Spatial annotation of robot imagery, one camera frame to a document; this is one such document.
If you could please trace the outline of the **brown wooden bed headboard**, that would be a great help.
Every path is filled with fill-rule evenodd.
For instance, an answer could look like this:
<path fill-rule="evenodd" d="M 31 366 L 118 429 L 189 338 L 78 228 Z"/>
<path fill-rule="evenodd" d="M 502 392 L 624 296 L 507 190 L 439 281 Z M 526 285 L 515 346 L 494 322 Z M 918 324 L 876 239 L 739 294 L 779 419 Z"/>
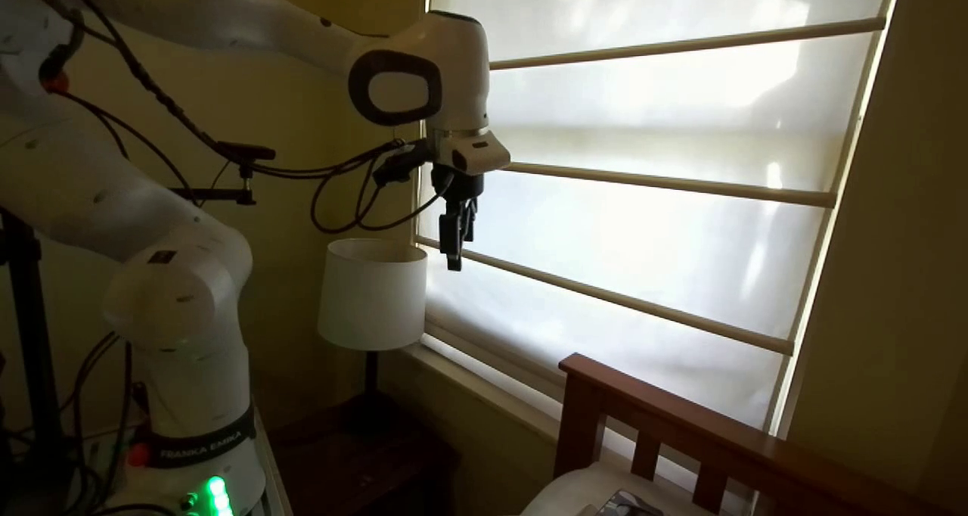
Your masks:
<path fill-rule="evenodd" d="M 777 516 L 955 516 L 587 356 L 571 354 L 559 368 L 566 389 L 554 477 L 594 464 L 614 418 L 638 434 L 633 475 L 653 479 L 663 446 L 694 458 L 700 469 L 691 501 L 712 513 L 733 480 L 767 496 Z"/>

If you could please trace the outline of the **dark wooden nightstand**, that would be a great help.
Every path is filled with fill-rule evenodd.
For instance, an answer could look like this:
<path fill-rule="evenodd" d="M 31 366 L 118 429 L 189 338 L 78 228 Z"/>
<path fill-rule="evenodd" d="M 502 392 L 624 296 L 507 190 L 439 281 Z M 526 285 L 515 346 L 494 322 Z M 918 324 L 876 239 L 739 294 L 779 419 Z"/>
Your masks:
<path fill-rule="evenodd" d="M 268 433 L 293 516 L 456 516 L 457 451 L 390 396 Z"/>

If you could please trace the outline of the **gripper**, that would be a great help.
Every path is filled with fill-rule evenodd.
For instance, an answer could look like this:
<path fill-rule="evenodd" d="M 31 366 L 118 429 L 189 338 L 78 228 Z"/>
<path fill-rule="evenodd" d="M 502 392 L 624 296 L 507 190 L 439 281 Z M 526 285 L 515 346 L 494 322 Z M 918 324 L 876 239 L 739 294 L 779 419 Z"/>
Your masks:
<path fill-rule="evenodd" d="M 447 269 L 460 272 L 463 241 L 474 240 L 477 198 L 484 192 L 485 176 L 471 176 L 435 163 L 431 170 L 431 185 L 446 201 L 445 212 L 439 216 L 439 250 L 445 254 Z"/>

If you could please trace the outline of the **window with white blind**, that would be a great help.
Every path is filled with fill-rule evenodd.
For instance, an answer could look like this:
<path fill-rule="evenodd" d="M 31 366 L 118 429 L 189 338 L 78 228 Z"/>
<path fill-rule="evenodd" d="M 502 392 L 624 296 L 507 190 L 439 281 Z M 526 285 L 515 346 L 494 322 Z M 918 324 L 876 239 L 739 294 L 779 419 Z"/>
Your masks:
<path fill-rule="evenodd" d="M 777 433 L 895 0 L 427 0 L 513 158 L 423 343 L 557 415 L 573 353 Z"/>

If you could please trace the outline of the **tissue box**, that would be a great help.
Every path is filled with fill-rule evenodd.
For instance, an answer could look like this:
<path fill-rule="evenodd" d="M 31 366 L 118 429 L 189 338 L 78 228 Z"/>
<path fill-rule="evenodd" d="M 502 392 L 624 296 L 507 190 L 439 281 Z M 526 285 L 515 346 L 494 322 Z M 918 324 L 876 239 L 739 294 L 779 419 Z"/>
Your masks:
<path fill-rule="evenodd" d="M 666 516 L 661 508 L 626 490 L 616 490 L 594 516 Z"/>

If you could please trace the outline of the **table lamp with white shade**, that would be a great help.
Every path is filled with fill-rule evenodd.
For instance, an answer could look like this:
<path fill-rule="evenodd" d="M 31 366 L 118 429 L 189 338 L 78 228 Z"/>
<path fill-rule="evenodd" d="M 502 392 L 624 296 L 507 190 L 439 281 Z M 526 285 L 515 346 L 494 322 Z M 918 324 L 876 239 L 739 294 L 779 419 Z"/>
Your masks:
<path fill-rule="evenodd" d="M 342 239 L 326 248 L 317 332 L 365 357 L 362 392 L 346 405 L 355 432 L 378 432 L 394 413 L 378 388 L 380 358 L 424 334 L 427 262 L 424 250 L 402 241 Z"/>

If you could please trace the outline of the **white pillow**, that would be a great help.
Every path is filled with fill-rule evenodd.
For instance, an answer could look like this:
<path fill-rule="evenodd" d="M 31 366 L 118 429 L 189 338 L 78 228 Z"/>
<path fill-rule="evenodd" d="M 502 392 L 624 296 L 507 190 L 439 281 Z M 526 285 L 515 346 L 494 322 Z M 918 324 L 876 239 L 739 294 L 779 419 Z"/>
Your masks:
<path fill-rule="evenodd" d="M 596 509 L 616 490 L 640 496 L 664 510 L 665 516 L 715 516 L 650 480 L 603 463 L 594 463 L 554 479 L 519 516 L 594 516 Z"/>

